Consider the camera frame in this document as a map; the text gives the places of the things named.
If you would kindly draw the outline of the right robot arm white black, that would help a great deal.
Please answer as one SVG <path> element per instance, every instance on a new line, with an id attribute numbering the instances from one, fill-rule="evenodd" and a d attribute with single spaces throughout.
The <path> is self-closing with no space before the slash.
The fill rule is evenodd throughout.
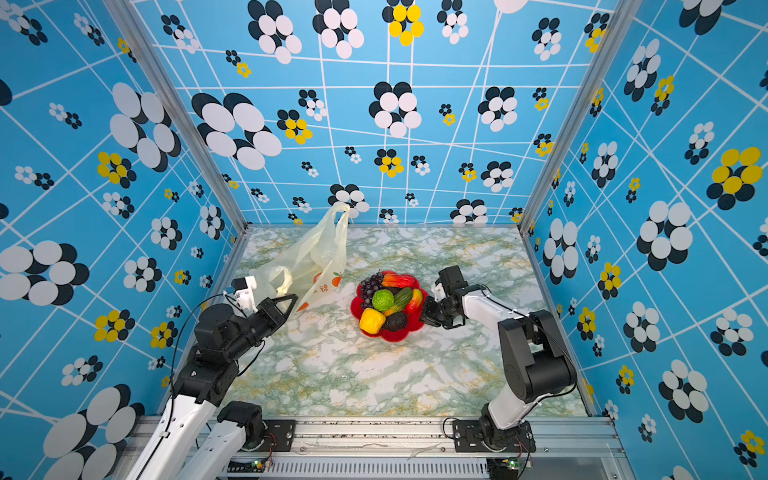
<path id="1" fill-rule="evenodd" d="M 483 286 L 441 280 L 427 296 L 421 319 L 445 330 L 473 321 L 497 333 L 505 386 L 482 409 L 480 441 L 490 451 L 514 443 L 530 451 L 526 417 L 545 400 L 569 394 L 578 381 L 557 320 L 547 310 L 526 313 L 504 304 Z"/>

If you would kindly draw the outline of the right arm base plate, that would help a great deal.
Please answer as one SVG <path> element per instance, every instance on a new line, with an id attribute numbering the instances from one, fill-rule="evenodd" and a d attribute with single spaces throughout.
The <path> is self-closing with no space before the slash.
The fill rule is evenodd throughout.
<path id="1" fill-rule="evenodd" d="M 454 448 L 457 453 L 534 453 L 537 449 L 531 425 L 523 421 L 505 430 L 496 428 L 488 419 L 456 420 L 452 423 Z"/>

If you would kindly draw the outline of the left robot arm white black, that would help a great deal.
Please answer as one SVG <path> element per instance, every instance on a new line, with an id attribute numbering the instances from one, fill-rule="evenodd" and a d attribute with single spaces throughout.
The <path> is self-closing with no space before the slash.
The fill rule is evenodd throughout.
<path id="1" fill-rule="evenodd" d="M 263 473 L 274 454 L 291 449 L 295 421 L 267 422 L 260 406 L 224 398 L 246 371 L 240 358 L 264 347 L 297 302 L 297 295 L 288 294 L 262 300 L 253 312 L 228 300 L 202 311 L 194 328 L 196 342 L 128 478 L 216 479 L 239 452 L 264 454 L 254 463 Z"/>

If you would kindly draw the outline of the red flower-shaped plate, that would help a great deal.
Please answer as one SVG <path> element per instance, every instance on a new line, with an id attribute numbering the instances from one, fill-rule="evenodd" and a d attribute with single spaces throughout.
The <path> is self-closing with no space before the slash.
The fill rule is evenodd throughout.
<path id="1" fill-rule="evenodd" d="M 393 271 L 382 271 L 382 272 L 384 274 L 386 274 L 386 273 L 390 273 L 390 272 L 393 272 Z M 423 292 L 423 295 L 424 295 L 423 303 L 424 303 L 424 300 L 426 299 L 426 292 L 420 287 L 420 284 L 419 284 L 418 280 L 417 280 L 417 284 L 412 289 L 414 289 L 414 288 L 419 288 Z M 388 290 L 390 290 L 395 295 L 399 290 L 401 290 L 403 288 L 401 288 L 401 289 L 398 289 L 398 288 L 386 288 L 386 287 L 382 286 L 382 289 L 388 289 Z M 419 311 L 417 313 L 414 313 L 413 315 L 408 315 L 407 314 L 409 322 L 408 322 L 407 327 L 404 330 L 401 330 L 401 331 L 398 331 L 398 332 L 389 332 L 389 331 L 381 329 L 380 332 L 377 335 L 367 335 L 363 331 L 361 331 L 360 328 L 359 328 L 359 330 L 361 331 L 361 333 L 363 335 L 365 335 L 367 337 L 380 338 L 380 339 L 382 339 L 384 341 L 387 341 L 387 342 L 390 342 L 390 343 L 401 342 L 404 339 L 406 339 L 407 336 L 410 333 L 416 332 L 416 331 L 420 330 L 424 326 L 424 323 L 422 323 L 420 321 L 420 316 L 421 316 L 421 312 L 422 312 L 423 303 L 422 303 L 421 308 L 419 309 Z M 350 305 L 350 312 L 352 313 L 353 317 L 358 320 L 358 327 L 359 327 L 360 317 L 361 317 L 361 315 L 362 315 L 362 313 L 363 313 L 363 311 L 365 309 L 367 309 L 367 308 L 363 308 L 362 307 L 361 300 L 360 300 L 360 298 L 358 296 L 358 286 L 357 286 L 356 296 L 355 296 L 355 298 L 353 299 L 353 301 L 352 301 L 352 303 Z"/>

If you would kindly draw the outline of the green bumpy fruit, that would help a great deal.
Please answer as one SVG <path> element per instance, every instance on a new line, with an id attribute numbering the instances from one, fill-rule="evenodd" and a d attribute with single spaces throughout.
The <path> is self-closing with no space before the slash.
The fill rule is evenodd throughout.
<path id="1" fill-rule="evenodd" d="M 386 312 L 395 303 L 395 295 L 388 289 L 377 290 L 372 297 L 372 307 L 379 312 Z"/>

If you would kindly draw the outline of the yellowish plastic bag orange print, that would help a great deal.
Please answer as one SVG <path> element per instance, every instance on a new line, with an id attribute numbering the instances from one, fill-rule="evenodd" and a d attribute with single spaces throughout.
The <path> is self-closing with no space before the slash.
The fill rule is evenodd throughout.
<path id="1" fill-rule="evenodd" d="M 323 219 L 274 260 L 245 277 L 246 291 L 257 305 L 266 298 L 294 295 L 293 310 L 312 306 L 327 293 L 332 280 L 347 263 L 347 239 L 351 207 L 332 206 Z"/>

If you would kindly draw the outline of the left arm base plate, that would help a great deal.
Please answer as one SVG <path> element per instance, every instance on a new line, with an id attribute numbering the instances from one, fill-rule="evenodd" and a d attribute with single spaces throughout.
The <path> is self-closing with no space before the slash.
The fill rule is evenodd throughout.
<path id="1" fill-rule="evenodd" d="M 294 419 L 263 420 L 259 426 L 246 428 L 246 440 L 241 450 L 259 453 L 289 452 L 295 429 Z"/>

